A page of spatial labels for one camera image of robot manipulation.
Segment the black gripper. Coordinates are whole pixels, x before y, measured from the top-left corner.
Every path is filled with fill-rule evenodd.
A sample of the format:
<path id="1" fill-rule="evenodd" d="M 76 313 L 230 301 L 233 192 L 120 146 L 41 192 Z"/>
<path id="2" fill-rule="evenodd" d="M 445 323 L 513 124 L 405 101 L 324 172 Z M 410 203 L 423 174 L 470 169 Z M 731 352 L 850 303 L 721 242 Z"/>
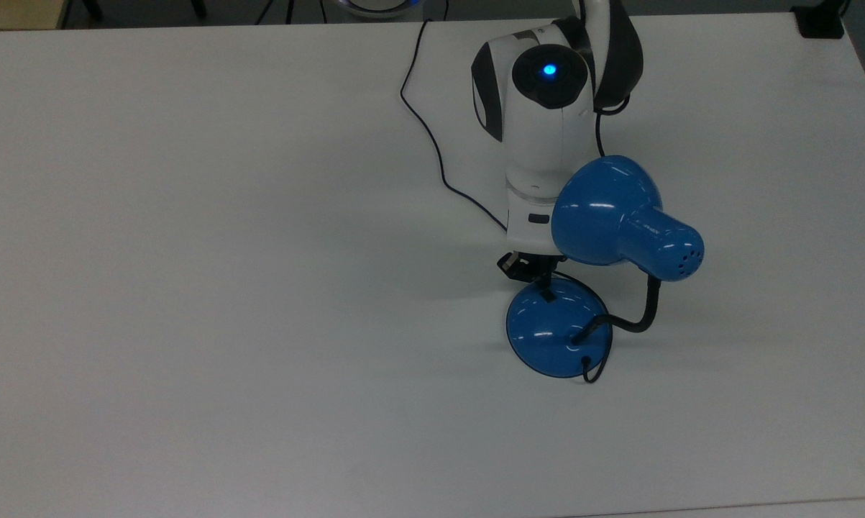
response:
<path id="1" fill-rule="evenodd" d="M 538 285 L 539 294 L 546 303 L 556 301 L 552 291 L 553 272 L 557 268 L 555 255 L 535 255 L 514 250 L 502 256 L 497 267 L 511 280 Z"/>

